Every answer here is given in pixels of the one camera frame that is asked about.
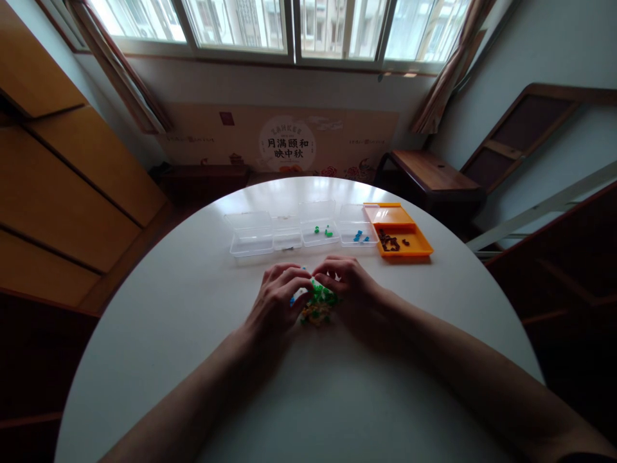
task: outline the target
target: white wall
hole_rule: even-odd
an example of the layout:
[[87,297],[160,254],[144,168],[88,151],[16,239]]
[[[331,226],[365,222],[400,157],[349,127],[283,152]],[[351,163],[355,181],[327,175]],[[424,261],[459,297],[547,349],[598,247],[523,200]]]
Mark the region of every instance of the white wall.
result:
[[[98,65],[92,57],[79,55],[77,59],[92,76],[97,75]],[[163,106],[192,102],[397,111],[400,117],[392,146],[411,148],[424,142],[424,136],[414,136],[407,128],[434,77],[389,76],[379,82],[377,75],[363,73],[156,58],[129,61]]]
[[[617,87],[617,1],[528,0],[519,5],[431,150],[460,168],[532,82]],[[476,219],[489,229],[617,159],[617,108],[588,108],[495,190]]]
[[84,68],[79,65],[77,55],[71,52],[35,0],[8,0],[8,4],[144,168],[149,169],[152,165],[159,164],[161,160],[166,159],[153,137],[139,131],[101,68],[97,65],[98,72],[107,85],[103,88],[104,92],[97,86],[99,82],[95,84]]

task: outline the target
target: left hand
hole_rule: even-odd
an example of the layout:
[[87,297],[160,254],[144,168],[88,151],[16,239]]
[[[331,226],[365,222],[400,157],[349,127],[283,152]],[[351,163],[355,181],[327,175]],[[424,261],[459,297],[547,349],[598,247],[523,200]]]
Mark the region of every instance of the left hand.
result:
[[292,306],[291,298],[300,288],[313,291],[310,279],[310,273],[297,264],[285,262],[270,267],[242,328],[258,343],[282,338],[296,323],[311,294],[300,295]]

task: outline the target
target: table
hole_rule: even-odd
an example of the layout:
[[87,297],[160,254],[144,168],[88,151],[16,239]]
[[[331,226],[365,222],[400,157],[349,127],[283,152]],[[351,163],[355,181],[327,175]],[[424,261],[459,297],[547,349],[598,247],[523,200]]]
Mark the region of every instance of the table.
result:
[[[384,171],[388,163],[398,172]],[[455,232],[469,224],[487,199],[484,188],[428,151],[385,153],[373,183],[388,185],[390,191],[399,193]]]
[[[434,248],[430,264],[394,265],[375,248],[339,244],[234,259],[226,213],[287,215],[299,201],[401,202]],[[56,462],[100,458],[246,318],[264,269],[315,268],[355,255],[381,284],[471,333],[542,381],[512,306],[446,227],[411,203],[343,179],[297,177],[250,186],[203,208],[167,235],[100,320],[67,400]],[[384,357],[334,320],[308,329],[280,369],[199,461],[510,461],[424,368]]]

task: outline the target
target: curtain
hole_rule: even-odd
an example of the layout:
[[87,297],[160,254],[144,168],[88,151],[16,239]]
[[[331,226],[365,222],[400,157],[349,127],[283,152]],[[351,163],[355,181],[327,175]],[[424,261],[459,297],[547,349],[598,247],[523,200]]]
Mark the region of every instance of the curtain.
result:
[[467,61],[472,43],[480,31],[484,20],[495,0],[472,0],[467,17],[458,37],[456,48],[450,59],[437,76],[435,83],[426,96],[411,124],[411,132],[420,134],[437,133],[445,106],[450,99],[454,86],[461,77],[461,71]]
[[141,131],[147,134],[169,132],[172,124],[88,2],[89,0],[64,0],[90,51]]

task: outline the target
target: orange plastic tray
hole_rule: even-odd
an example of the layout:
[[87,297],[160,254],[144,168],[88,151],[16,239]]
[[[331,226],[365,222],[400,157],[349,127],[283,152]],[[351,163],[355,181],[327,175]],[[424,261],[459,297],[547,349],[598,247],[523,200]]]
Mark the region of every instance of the orange plastic tray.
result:
[[[377,234],[383,231],[386,235],[397,238],[400,245],[398,251],[386,251],[379,243],[377,249],[382,257],[428,256],[433,253],[428,240],[400,203],[365,203],[364,206]],[[389,250],[393,248],[390,243],[386,246]]]

